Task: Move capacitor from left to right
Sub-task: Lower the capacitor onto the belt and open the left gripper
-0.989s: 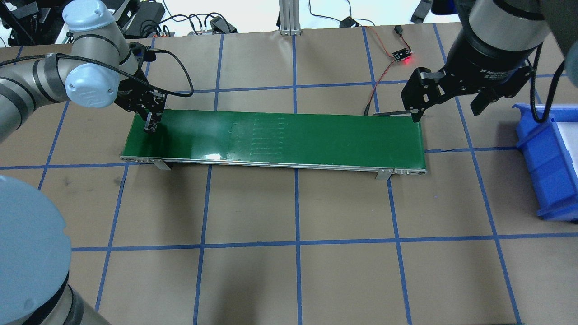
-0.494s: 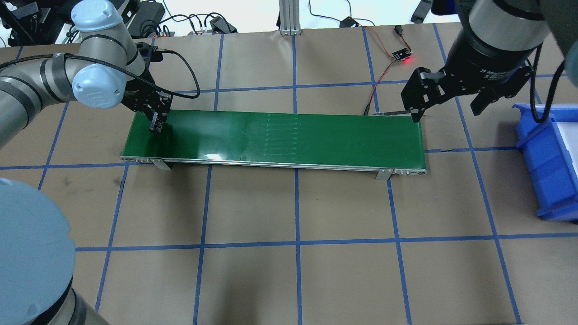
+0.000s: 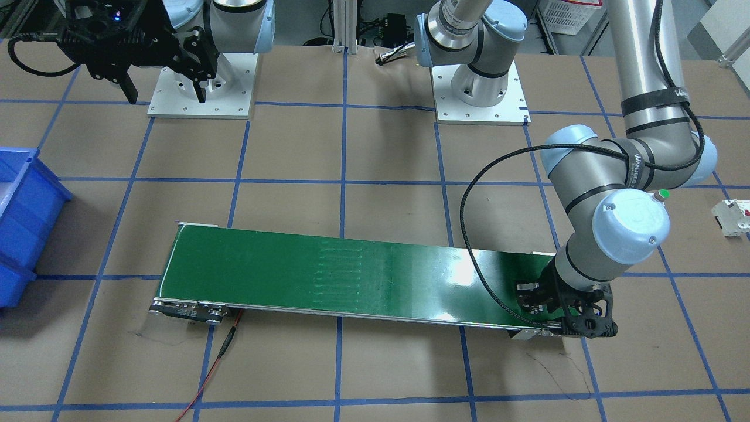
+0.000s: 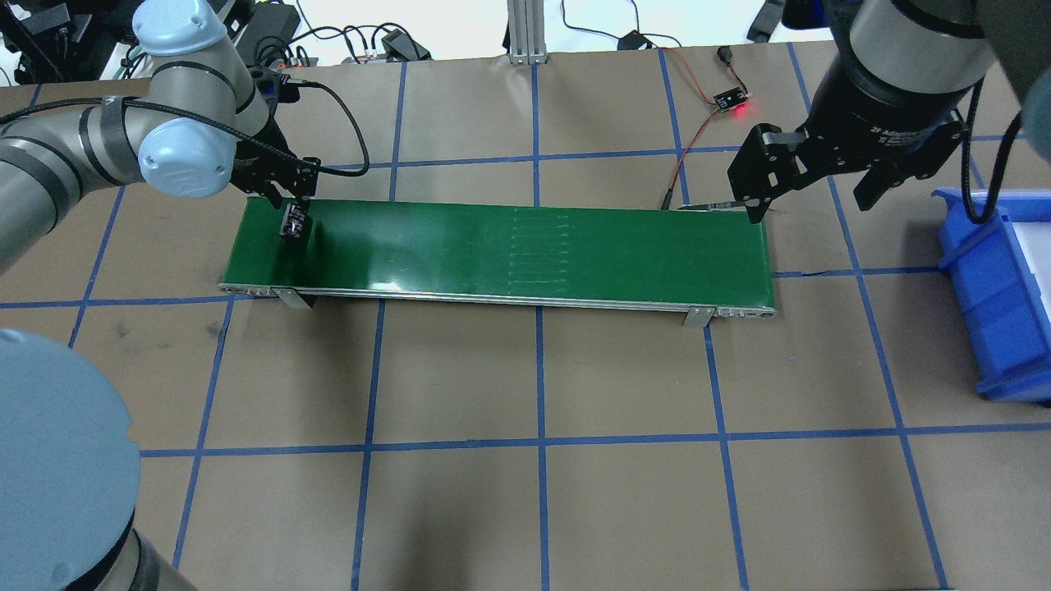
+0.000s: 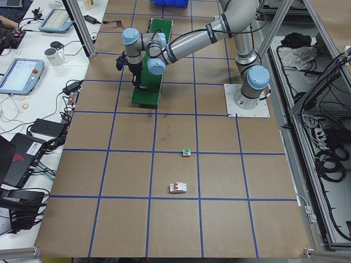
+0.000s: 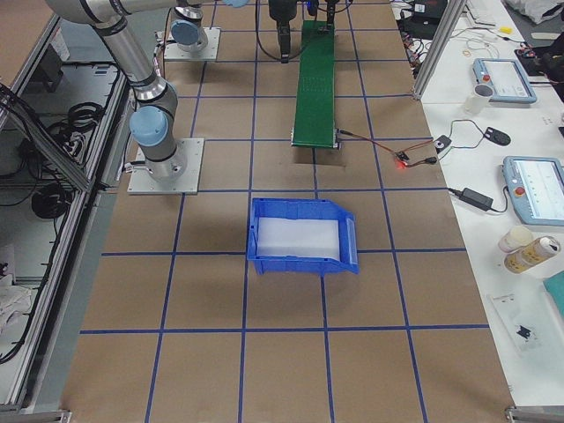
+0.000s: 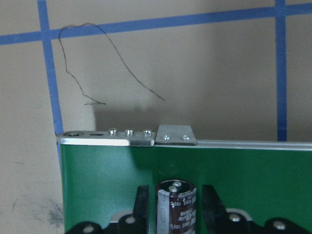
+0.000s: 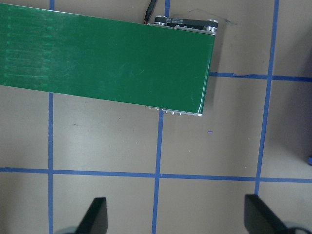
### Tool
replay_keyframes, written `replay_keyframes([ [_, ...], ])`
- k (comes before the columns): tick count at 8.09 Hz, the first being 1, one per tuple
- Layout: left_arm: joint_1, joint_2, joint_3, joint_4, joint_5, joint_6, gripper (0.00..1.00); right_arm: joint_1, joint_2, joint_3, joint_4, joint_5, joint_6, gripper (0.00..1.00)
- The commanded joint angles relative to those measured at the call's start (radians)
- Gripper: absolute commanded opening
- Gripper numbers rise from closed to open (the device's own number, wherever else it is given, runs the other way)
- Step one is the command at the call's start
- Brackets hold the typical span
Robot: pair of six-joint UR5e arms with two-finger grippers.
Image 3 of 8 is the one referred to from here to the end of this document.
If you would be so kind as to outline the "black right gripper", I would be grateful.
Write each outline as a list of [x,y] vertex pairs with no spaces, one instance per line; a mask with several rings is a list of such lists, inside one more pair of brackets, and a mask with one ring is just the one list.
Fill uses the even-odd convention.
[[66,1],[65,26],[57,45],[68,59],[85,64],[92,77],[114,80],[130,104],[138,90],[128,69],[178,64],[199,103],[217,76],[214,40],[203,28],[179,33],[161,1]]

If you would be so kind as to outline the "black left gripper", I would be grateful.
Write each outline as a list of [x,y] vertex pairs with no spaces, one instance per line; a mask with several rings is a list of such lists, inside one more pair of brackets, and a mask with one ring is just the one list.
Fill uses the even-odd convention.
[[554,334],[587,338],[614,337],[618,326],[612,317],[612,291],[605,286],[593,291],[570,287],[549,262],[534,281],[515,285],[518,305],[526,313],[547,314]]

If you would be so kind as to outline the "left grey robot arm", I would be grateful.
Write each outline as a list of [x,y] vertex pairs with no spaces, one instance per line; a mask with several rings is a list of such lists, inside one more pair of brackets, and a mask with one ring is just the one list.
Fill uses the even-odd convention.
[[[570,125],[527,148],[538,151],[573,234],[536,280],[517,287],[516,307],[497,296],[469,252],[498,307],[557,335],[616,335],[611,281],[646,261],[670,231],[657,192],[698,184],[718,161],[691,109],[672,2],[612,1],[607,11],[626,136],[600,139]],[[459,65],[452,90],[463,103],[490,107],[506,90],[524,32],[523,14],[508,2],[440,1],[416,19],[416,56],[423,67]]]

